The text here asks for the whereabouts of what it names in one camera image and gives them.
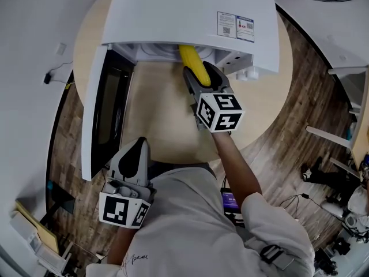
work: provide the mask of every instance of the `electrical outlet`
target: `electrical outlet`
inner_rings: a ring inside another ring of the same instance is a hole
[[[56,54],[63,55],[65,48],[67,48],[67,45],[64,43],[59,43]]]

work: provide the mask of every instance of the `cabinet door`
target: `cabinet door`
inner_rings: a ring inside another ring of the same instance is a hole
[[[82,178],[87,181],[119,151],[133,67],[107,46],[96,50],[82,122]]]

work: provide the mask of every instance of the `person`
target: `person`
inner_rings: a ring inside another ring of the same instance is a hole
[[[327,185],[337,191],[341,200],[339,205],[358,216],[369,215],[369,188],[368,181],[343,173],[324,173],[320,170],[322,157],[319,157],[310,169],[306,163],[301,166],[302,179],[313,184]]]
[[[107,264],[88,265],[87,277],[313,276],[314,250],[305,229],[284,209],[266,202],[231,136],[212,136],[246,231],[255,238],[244,242],[224,215],[210,171],[173,169],[152,179],[157,193],[141,228],[120,227]],[[258,251],[255,243],[282,249],[290,261],[285,268],[268,264],[260,256],[265,250]]]

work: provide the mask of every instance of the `white wall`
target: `white wall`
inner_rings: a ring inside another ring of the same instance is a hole
[[[64,84],[43,84],[49,69],[72,60],[79,26],[94,0],[0,0],[0,245],[30,275],[35,258],[9,227],[14,200],[29,197],[34,215],[46,212],[46,163]],[[56,55],[58,43],[67,44]],[[67,81],[72,65],[56,80]]]
[[[313,39],[334,68],[369,63],[369,0],[275,0]],[[361,103],[355,79],[339,75],[351,101]]]

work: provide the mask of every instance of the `wooden floor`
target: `wooden floor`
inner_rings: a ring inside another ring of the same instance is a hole
[[[278,206],[289,196],[307,193],[317,203],[331,192],[329,187],[305,183],[300,166],[313,164],[318,156],[344,161],[345,148],[305,131],[307,125],[345,136],[351,117],[340,86],[329,76],[323,60],[305,38],[284,19],[293,52],[293,79],[287,101],[270,128],[242,154],[255,172],[268,202]],[[81,179],[81,127],[83,106],[72,85],[59,120],[51,159],[50,179],[76,198],[74,214],[59,209],[53,230],[59,237],[76,243],[72,253],[82,269],[97,262],[95,253],[105,255],[116,227],[98,221],[99,192],[104,185],[100,174],[92,182]],[[219,161],[210,164],[219,181],[224,171]],[[336,171],[323,163],[324,171]],[[340,222],[310,200],[299,199],[287,211],[306,228],[314,248],[324,246],[341,228]]]

